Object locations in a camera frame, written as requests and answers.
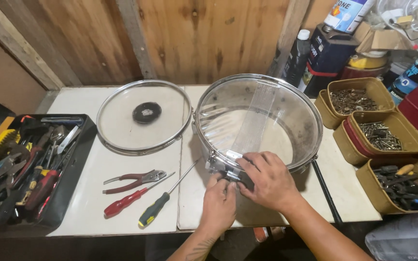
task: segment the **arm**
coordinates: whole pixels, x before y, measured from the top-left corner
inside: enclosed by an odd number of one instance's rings
[[[280,212],[318,260],[373,260],[307,203],[285,164],[276,154],[246,153],[237,163],[254,182],[254,191],[239,183],[241,194]]]
[[[236,184],[221,178],[222,175],[217,173],[209,179],[199,226],[168,261],[205,260],[220,235],[232,226],[236,211]]]

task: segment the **black tool tray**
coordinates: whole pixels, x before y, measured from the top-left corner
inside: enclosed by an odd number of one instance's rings
[[[9,126],[9,129],[18,129],[20,120],[23,116],[15,117],[14,121]],[[72,117],[78,116],[83,119],[83,124],[80,127],[81,132],[76,138],[76,143],[73,147],[73,152],[65,163],[62,169],[62,175],[58,179],[58,183],[52,191],[49,201],[44,206],[41,215],[36,221],[29,222],[22,220],[17,224],[9,223],[7,226],[0,229],[0,236],[40,236],[46,235],[54,231],[64,218],[69,202],[72,198],[78,179],[82,174],[86,159],[90,153],[90,149],[96,138],[96,124],[86,114],[30,114],[29,116],[41,120],[44,117]]]

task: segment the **white bottle cap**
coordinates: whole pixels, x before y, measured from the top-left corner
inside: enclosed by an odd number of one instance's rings
[[[311,32],[309,30],[302,29],[298,33],[298,39],[299,40],[307,40],[307,39],[309,39],[310,34],[311,34]]]

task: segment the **snare wires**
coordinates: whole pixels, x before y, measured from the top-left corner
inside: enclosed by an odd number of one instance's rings
[[[240,131],[227,156],[234,159],[246,152],[257,152],[279,86],[258,82]]]

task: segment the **yellow and black screwdriver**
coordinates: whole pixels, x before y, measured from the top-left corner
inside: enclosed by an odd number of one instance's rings
[[[164,192],[162,196],[156,200],[152,205],[150,205],[141,215],[140,219],[138,220],[138,224],[142,227],[148,225],[155,219],[155,217],[159,214],[159,211],[162,209],[162,207],[166,204],[167,201],[171,198],[171,193],[174,191],[174,189],[180,184],[180,182],[183,180],[183,178],[189,173],[191,169],[198,163],[199,159],[197,159],[193,165],[185,172],[185,174],[182,175],[182,177],[175,183],[175,185],[169,190],[169,192]]]

